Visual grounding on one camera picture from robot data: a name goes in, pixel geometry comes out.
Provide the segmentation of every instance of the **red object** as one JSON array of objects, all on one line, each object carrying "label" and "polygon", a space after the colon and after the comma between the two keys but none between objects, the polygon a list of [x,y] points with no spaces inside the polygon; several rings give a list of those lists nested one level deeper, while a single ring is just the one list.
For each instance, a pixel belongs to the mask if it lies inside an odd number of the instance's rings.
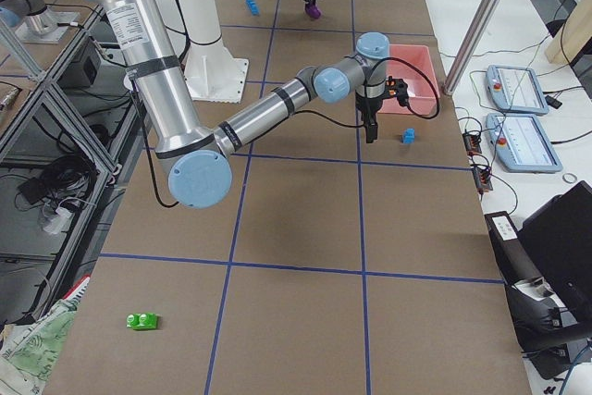
[{"label": "red object", "polygon": [[[423,71],[434,84],[436,93],[439,93],[438,80],[434,73],[432,59],[429,56],[429,49],[426,46],[392,43],[390,45],[390,56],[402,59]],[[389,75],[395,79],[403,79],[407,83],[409,103],[415,113],[425,116],[432,112],[436,105],[436,98],[432,89],[429,88],[429,84],[416,71],[401,62],[390,60],[387,64],[387,76]],[[404,106],[400,106],[396,99],[388,99],[384,101],[378,113],[409,115],[411,111]]]}]

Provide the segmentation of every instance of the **grid line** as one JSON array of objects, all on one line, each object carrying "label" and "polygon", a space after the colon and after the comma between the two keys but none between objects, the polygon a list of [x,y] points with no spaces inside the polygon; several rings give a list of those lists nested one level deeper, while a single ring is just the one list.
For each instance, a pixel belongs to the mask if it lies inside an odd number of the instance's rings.
[{"label": "grid line", "polygon": [[[351,0],[351,44],[355,51],[355,1]],[[354,107],[355,123],[360,125],[360,114]],[[362,266],[362,310],[364,321],[364,362],[366,377],[366,395],[372,395],[372,365],[370,361],[370,322],[368,320],[368,283],[366,279],[366,251],[365,251],[365,223],[364,223],[364,185],[362,178],[362,146],[360,142],[361,129],[355,131],[356,165],[358,173],[358,207],[360,215],[360,257]]]},{"label": "grid line", "polygon": [[363,160],[347,160],[347,159],[325,159],[322,157],[298,157],[298,156],[284,156],[280,154],[244,154],[234,153],[233,156],[238,157],[255,157],[261,159],[277,159],[285,161],[303,161],[303,162],[327,162],[329,164],[361,164],[363,166],[378,166],[378,167],[402,167],[402,168],[424,168],[431,170],[452,170],[452,171],[471,171],[470,167],[449,167],[449,166],[430,166],[421,164],[403,164],[396,162],[381,162],[381,161],[363,161]]},{"label": "grid line", "polygon": [[[350,270],[347,268],[331,268],[331,267],[312,267],[304,265],[282,265],[282,264],[265,264],[265,263],[249,263],[242,261],[222,261],[217,259],[202,259],[202,258],[185,258],[173,256],[155,256],[149,254],[133,254],[133,253],[100,253],[102,258],[116,258],[125,260],[138,261],[159,261],[163,263],[185,263],[185,264],[201,264],[201,265],[222,265],[243,268],[266,268],[273,270],[288,270],[297,272],[315,272],[328,273],[334,275],[355,275],[361,277],[362,270]],[[381,278],[399,278],[399,279],[417,279],[428,281],[449,281],[461,283],[474,284],[503,284],[502,279],[493,278],[470,278],[470,277],[448,277],[444,275],[423,275],[418,273],[398,273],[398,272],[381,272],[375,270],[366,270],[364,274],[367,277],[381,277]]]},{"label": "grid line", "polygon": [[[247,30],[276,30],[276,31],[306,31],[306,32],[336,32],[336,33],[351,33],[351,31],[347,30],[313,30],[313,29],[305,29],[305,28],[291,28],[291,27],[264,27],[261,25],[235,25],[235,24],[226,24],[220,25],[220,28],[243,28]],[[387,34],[389,36],[413,36],[413,37],[436,37],[434,34],[424,34],[420,32],[382,32],[382,34]]]},{"label": "grid line", "polygon": [[[279,0],[276,1],[276,11],[274,14],[273,27],[272,27],[271,33],[269,35],[269,46],[267,47],[267,57],[265,59],[263,82],[261,83],[261,90],[259,91],[260,97],[263,96],[263,92],[265,90],[265,80],[267,78],[267,70],[269,68],[269,58],[271,56],[271,48],[273,46],[273,41],[274,41],[274,31],[275,31],[276,23],[278,21],[278,10],[279,10]],[[230,282],[230,273],[232,271],[232,266],[233,266],[234,252],[235,252],[235,248],[236,248],[236,244],[237,244],[237,239],[239,237],[239,228],[241,226],[242,207],[244,205],[244,197],[245,197],[245,194],[247,191],[247,183],[248,183],[248,179],[249,179],[249,171],[250,171],[250,167],[251,167],[253,148],[254,148],[254,143],[251,143],[251,145],[249,147],[249,153],[247,154],[247,165],[246,165],[245,172],[244,172],[242,189],[240,191],[241,198],[239,200],[239,208],[237,211],[237,218],[236,218],[236,222],[234,225],[234,233],[232,235],[232,245],[230,247],[230,255],[228,258],[227,271],[226,271],[226,276],[224,279],[224,288],[222,290],[222,298],[221,298],[220,307],[218,310],[218,318],[216,320],[216,332],[214,335],[214,341],[212,343],[212,351],[210,354],[210,364],[208,366],[207,379],[205,380],[205,388],[203,390],[204,395],[209,395],[209,393],[210,393],[210,387],[212,384],[212,376],[214,374],[214,366],[216,363],[217,343],[218,343],[218,340],[220,337],[220,331],[222,328],[222,318],[224,317],[224,309],[226,306],[226,298],[228,295],[228,284]]]}]

